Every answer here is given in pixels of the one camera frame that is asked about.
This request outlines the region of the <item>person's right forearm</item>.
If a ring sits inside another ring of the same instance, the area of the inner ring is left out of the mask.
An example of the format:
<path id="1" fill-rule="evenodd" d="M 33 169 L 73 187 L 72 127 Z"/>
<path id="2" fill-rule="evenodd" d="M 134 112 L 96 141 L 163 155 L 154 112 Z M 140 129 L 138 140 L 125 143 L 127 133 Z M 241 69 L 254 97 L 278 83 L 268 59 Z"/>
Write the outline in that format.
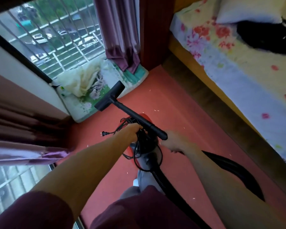
<path id="1" fill-rule="evenodd" d="M 286 229 L 286 220 L 208 158 L 195 144 L 182 152 L 191 161 L 227 229 Z"/>

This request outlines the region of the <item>wooden bed frame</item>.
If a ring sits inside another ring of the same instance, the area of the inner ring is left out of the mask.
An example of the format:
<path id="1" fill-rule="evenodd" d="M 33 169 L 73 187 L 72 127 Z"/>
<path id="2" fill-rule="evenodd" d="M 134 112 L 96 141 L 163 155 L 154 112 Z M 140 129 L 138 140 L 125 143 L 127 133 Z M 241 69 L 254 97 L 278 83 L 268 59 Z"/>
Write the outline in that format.
<path id="1" fill-rule="evenodd" d="M 172 33 L 169 30 L 169 43 L 171 37 Z M 203 110 L 286 193 L 286 163 L 278 153 L 173 53 L 164 62 L 164 67 Z"/>

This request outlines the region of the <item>dark window frame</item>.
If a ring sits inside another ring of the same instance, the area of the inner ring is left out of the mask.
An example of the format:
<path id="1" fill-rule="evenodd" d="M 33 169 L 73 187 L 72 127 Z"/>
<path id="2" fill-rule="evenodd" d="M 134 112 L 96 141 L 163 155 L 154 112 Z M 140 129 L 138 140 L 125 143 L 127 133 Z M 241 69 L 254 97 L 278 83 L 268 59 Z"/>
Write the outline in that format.
<path id="1" fill-rule="evenodd" d="M 44 80 L 47 84 L 49 84 L 53 88 L 57 88 L 59 85 L 53 85 L 52 79 L 48 77 L 44 72 L 42 72 L 36 65 L 34 65 L 29 59 L 27 59 L 21 52 L 19 52 L 15 47 L 13 47 L 7 40 L 5 40 L 0 35 L 0 48 L 9 53 L 13 58 L 19 61 L 26 68 L 31 70 L 34 74 L 36 74 L 39 78 Z"/>

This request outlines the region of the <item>cream crumpled plastic sheet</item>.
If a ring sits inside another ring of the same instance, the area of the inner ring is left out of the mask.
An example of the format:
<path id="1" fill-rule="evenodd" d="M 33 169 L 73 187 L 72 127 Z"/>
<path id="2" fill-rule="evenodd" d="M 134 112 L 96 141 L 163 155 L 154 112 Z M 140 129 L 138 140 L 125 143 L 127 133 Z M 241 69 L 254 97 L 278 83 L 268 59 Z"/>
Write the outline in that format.
<path id="1" fill-rule="evenodd" d="M 104 58 L 98 57 L 77 68 L 64 71 L 57 75 L 54 82 L 77 97 L 84 96 L 95 81 L 103 63 Z"/>

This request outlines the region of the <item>purple curtain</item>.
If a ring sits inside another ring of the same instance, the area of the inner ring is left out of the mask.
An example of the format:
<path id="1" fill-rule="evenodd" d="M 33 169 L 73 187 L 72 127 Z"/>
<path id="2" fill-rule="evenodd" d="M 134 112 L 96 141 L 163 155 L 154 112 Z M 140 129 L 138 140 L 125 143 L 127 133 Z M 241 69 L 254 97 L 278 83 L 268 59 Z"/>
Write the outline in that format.
<path id="1" fill-rule="evenodd" d="M 93 0 L 105 54 L 124 72 L 140 65 L 134 0 Z"/>
<path id="2" fill-rule="evenodd" d="M 38 112 L 50 107 L 0 75 L 0 166 L 49 165 L 74 151 L 71 119 Z"/>

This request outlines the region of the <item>black garment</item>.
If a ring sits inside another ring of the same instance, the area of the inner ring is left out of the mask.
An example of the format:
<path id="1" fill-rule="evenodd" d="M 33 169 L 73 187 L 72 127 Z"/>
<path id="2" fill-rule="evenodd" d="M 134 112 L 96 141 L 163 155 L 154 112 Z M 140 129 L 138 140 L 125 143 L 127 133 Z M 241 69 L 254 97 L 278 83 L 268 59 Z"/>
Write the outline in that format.
<path id="1" fill-rule="evenodd" d="M 286 55 L 286 19 L 279 24 L 241 21 L 236 31 L 254 49 Z"/>

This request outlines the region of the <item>folded floral green mat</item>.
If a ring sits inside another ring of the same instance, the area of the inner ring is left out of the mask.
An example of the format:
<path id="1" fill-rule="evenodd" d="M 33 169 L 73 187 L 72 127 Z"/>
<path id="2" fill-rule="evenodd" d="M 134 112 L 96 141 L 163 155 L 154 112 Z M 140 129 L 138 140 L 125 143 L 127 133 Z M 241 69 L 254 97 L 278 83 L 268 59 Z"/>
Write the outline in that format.
<path id="1" fill-rule="evenodd" d="M 83 122 L 97 112 L 95 104 L 118 82 L 124 84 L 125 89 L 118 96 L 119 98 L 137 88 L 148 76 L 148 71 L 138 66 L 136 72 L 131 74 L 128 70 L 124 72 L 109 59 L 104 58 L 101 70 L 97 73 L 96 79 L 88 89 L 86 95 L 77 97 L 59 85 L 56 92 L 64 103 L 70 116 L 76 123 Z"/>

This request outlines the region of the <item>red vacuum cleaner body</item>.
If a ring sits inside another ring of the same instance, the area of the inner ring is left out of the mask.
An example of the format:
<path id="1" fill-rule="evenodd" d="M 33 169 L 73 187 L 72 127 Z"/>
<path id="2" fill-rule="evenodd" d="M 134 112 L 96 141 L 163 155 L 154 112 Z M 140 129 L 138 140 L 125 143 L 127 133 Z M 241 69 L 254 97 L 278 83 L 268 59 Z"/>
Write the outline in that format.
<path id="1" fill-rule="evenodd" d="M 139 115 L 153 123 L 146 114 L 140 113 Z M 125 123 L 125 125 L 138 123 L 143 126 L 143 123 L 131 116 L 121 122 Z M 159 146 L 159 139 L 154 132 L 143 128 L 137 133 L 137 142 L 131 143 L 122 155 L 127 160 L 133 161 L 139 170 L 150 172 L 154 167 L 159 167 L 163 161 L 163 153 Z"/>

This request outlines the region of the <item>dark red wooden post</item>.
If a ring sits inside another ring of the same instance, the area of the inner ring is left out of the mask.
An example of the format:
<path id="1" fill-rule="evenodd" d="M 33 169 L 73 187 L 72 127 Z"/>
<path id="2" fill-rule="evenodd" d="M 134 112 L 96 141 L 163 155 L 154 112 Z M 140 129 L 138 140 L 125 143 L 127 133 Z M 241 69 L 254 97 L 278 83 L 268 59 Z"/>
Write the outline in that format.
<path id="1" fill-rule="evenodd" d="M 139 0 L 140 60 L 148 71 L 164 61 L 175 0 Z"/>

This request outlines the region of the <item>person's grey foot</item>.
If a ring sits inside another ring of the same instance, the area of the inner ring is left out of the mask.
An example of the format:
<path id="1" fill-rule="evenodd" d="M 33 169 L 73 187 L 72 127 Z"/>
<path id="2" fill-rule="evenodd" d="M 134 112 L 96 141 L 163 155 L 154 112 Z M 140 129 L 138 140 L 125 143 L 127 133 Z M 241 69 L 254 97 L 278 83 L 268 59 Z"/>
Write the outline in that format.
<path id="1" fill-rule="evenodd" d="M 164 194 L 163 190 L 160 188 L 152 173 L 139 170 L 136 179 L 134 179 L 133 181 L 133 185 L 126 189 L 119 199 L 137 196 L 141 194 L 148 186 L 153 186 L 160 193 Z"/>

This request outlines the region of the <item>black vacuum wand with nozzle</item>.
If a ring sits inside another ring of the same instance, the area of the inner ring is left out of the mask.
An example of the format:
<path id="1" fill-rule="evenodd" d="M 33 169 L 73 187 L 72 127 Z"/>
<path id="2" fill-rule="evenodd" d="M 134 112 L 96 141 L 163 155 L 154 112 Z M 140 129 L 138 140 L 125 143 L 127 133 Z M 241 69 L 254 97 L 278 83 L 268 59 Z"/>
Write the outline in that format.
<path id="1" fill-rule="evenodd" d="M 151 123 L 149 120 L 145 119 L 138 113 L 134 112 L 130 108 L 126 107 L 124 104 L 119 102 L 117 100 L 117 97 L 122 93 L 122 91 L 125 89 L 124 84 L 122 84 L 121 81 L 118 81 L 110 90 L 107 92 L 96 104 L 95 108 L 98 111 L 103 111 L 107 107 L 109 107 L 111 104 L 115 105 L 117 108 L 121 109 L 123 112 L 128 114 L 129 116 L 137 119 L 139 122 L 143 123 L 143 127 L 146 129 L 149 129 L 150 131 L 154 132 L 157 137 L 159 137 L 162 140 L 167 140 L 168 135 L 165 131 L 161 130 L 157 126 L 155 126 L 153 123 Z"/>

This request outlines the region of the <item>person's maroon shorts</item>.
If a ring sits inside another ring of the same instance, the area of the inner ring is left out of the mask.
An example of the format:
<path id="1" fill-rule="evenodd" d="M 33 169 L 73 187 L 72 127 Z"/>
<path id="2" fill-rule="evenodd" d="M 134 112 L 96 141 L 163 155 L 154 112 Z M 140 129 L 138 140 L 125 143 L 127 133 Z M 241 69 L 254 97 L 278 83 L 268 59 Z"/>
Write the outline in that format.
<path id="1" fill-rule="evenodd" d="M 200 229 L 155 187 L 120 199 L 97 216 L 90 229 Z"/>

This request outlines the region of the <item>person's maroon sleeve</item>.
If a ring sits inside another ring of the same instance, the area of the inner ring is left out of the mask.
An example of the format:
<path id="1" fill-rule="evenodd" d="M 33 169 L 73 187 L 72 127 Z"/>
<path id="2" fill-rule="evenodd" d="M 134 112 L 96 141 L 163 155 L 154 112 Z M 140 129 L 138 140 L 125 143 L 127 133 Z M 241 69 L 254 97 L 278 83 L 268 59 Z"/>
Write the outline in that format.
<path id="1" fill-rule="evenodd" d="M 0 229 L 72 229 L 71 208 L 56 195 L 31 191 L 0 214 Z"/>

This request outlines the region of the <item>white pillow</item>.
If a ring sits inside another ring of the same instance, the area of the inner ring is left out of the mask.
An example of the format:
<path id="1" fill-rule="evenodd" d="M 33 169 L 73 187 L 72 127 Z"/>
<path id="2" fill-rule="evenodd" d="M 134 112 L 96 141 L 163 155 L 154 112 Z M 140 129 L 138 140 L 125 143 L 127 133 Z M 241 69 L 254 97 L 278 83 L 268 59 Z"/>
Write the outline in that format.
<path id="1" fill-rule="evenodd" d="M 242 21 L 282 23 L 282 8 L 286 0 L 221 0 L 216 23 Z"/>

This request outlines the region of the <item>person's left forearm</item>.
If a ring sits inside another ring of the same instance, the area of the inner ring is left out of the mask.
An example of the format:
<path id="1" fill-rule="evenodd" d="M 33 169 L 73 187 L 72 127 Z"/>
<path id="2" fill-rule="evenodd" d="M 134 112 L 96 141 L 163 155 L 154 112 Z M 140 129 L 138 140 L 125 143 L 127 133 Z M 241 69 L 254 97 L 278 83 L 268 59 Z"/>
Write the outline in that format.
<path id="1" fill-rule="evenodd" d="M 96 187 L 132 141 L 114 135 L 90 146 L 58 165 L 32 191 L 59 197 L 72 210 L 75 222 Z"/>

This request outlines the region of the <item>person's left hand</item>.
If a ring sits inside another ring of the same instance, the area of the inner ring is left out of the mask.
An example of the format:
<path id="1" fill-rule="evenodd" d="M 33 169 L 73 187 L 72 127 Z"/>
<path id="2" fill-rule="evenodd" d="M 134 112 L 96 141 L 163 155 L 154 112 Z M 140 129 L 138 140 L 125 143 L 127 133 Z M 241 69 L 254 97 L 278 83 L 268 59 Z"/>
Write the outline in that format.
<path id="1" fill-rule="evenodd" d="M 137 142 L 137 139 L 130 137 L 130 124 L 118 131 L 113 138 L 114 145 L 120 153 L 123 153 L 131 143 Z"/>

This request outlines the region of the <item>floral bedsheet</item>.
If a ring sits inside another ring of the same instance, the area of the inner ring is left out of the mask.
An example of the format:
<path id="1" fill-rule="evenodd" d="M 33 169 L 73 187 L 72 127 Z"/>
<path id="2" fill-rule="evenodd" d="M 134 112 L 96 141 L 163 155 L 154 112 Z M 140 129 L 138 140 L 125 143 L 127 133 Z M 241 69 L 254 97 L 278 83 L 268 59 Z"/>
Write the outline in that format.
<path id="1" fill-rule="evenodd" d="M 237 23 L 216 23 L 220 2 L 176 0 L 169 49 L 286 163 L 286 55 L 248 46 Z"/>

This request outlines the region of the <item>person's right hand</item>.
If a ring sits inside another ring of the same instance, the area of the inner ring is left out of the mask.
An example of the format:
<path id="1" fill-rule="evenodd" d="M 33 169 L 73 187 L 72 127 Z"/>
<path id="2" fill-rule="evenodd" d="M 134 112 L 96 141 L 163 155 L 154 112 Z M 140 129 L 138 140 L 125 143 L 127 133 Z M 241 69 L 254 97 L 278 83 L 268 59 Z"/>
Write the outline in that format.
<path id="1" fill-rule="evenodd" d="M 201 152 L 195 143 L 191 142 L 182 134 L 172 130 L 167 130 L 166 132 L 175 132 L 175 151 L 172 151 L 173 153 L 181 153 L 188 157 Z"/>

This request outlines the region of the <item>white window security grille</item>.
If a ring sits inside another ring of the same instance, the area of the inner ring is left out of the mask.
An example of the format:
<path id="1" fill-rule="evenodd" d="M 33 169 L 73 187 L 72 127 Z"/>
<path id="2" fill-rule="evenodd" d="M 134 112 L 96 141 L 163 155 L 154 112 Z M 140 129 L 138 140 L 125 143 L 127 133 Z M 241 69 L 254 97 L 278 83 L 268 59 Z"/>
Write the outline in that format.
<path id="1" fill-rule="evenodd" d="M 93 0 L 33 0 L 0 13 L 0 35 L 49 78 L 104 53 Z"/>

